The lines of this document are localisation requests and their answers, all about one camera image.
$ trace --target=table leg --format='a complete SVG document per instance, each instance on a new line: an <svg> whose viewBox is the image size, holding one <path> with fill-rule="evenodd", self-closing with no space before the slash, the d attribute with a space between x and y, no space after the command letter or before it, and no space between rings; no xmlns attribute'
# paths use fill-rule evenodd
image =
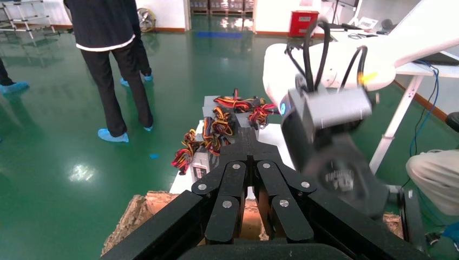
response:
<svg viewBox="0 0 459 260"><path fill-rule="evenodd" d="M405 116L405 113L411 104L411 100L413 100L423 78L424 76L413 76L410 84L408 85L408 88L405 90L405 94L403 94L402 100L398 104L397 110L395 110L394 117L392 117L386 132L383 134L383 137L381 138L381 141L379 142L379 145L373 154L373 158L371 158L370 169L373 174L376 174L376 171L383 161L384 156L389 149L390 143L394 139L395 132L402 122L403 116Z"/></svg>

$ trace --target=black jacket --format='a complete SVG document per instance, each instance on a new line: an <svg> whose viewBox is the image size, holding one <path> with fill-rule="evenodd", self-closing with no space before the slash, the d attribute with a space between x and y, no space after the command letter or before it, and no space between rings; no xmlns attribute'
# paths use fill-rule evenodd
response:
<svg viewBox="0 0 459 260"><path fill-rule="evenodd" d="M125 0L66 0L76 43L87 48L123 44L134 34Z"/></svg>
<svg viewBox="0 0 459 260"><path fill-rule="evenodd" d="M137 5L135 0L124 0L126 6L126 12L129 16L129 20L132 24L139 24L139 16L137 15Z"/></svg>

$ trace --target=black pants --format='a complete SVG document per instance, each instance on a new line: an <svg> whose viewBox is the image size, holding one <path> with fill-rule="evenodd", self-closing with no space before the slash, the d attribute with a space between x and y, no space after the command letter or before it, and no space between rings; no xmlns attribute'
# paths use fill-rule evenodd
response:
<svg viewBox="0 0 459 260"><path fill-rule="evenodd" d="M135 38L134 38L134 53L137 58L137 64L139 65L140 72L145 75L149 76L152 73L152 69L150 68L150 63L148 63L147 51L143 46L142 42L142 32L140 31L140 25L134 24L132 25L132 29L134 30Z"/></svg>
<svg viewBox="0 0 459 260"><path fill-rule="evenodd" d="M113 137L119 137L125 133L127 127L115 96L115 85L109 59L110 52L115 56L121 75L129 83L135 106L139 113L139 121L144 127L150 127L153 124L153 116L148 104L147 94L140 79L133 46L134 43L130 43L123 48L101 52L81 50L84 61L86 61L89 71L99 89L107 128Z"/></svg>
<svg viewBox="0 0 459 260"><path fill-rule="evenodd" d="M0 58L0 85L9 86L13 83L13 80L8 77L8 72L6 72L5 65L3 65L3 61Z"/></svg>

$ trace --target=blue light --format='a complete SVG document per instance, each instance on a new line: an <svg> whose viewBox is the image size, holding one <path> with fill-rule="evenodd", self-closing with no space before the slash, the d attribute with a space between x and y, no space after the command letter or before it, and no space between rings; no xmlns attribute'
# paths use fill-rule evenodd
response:
<svg viewBox="0 0 459 260"><path fill-rule="evenodd" d="M280 104L280 114L284 115L285 113L285 103Z"/></svg>

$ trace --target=person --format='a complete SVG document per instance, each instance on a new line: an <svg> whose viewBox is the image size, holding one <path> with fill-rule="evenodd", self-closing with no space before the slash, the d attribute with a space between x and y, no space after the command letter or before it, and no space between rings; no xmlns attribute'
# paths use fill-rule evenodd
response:
<svg viewBox="0 0 459 260"><path fill-rule="evenodd" d="M139 66L140 72L143 74L143 78L146 81L153 81L153 73L148 62L147 51L143 46L142 42L142 32L140 30L139 16L137 15L137 5L135 0L124 0L126 6L126 12L129 17L129 20L132 24L132 30L134 31L134 53L137 58L137 65ZM120 80L121 84L129 87L129 82L124 78Z"/></svg>
<svg viewBox="0 0 459 260"><path fill-rule="evenodd" d="M134 55L135 35L123 1L66 0L72 15L76 46L96 82L105 113L107 128L100 129L97 135L112 142L129 142L129 138L115 96L110 53L130 85L140 123L147 131L153 128L153 116Z"/></svg>
<svg viewBox="0 0 459 260"><path fill-rule="evenodd" d="M406 163L406 171L440 211L459 216L459 150L415 155Z"/></svg>
<svg viewBox="0 0 459 260"><path fill-rule="evenodd" d="M5 65L0 58L0 92L2 92L2 94L9 94L21 91L28 87L29 84L27 84L27 82L14 82L8 77L8 72L6 71Z"/></svg>

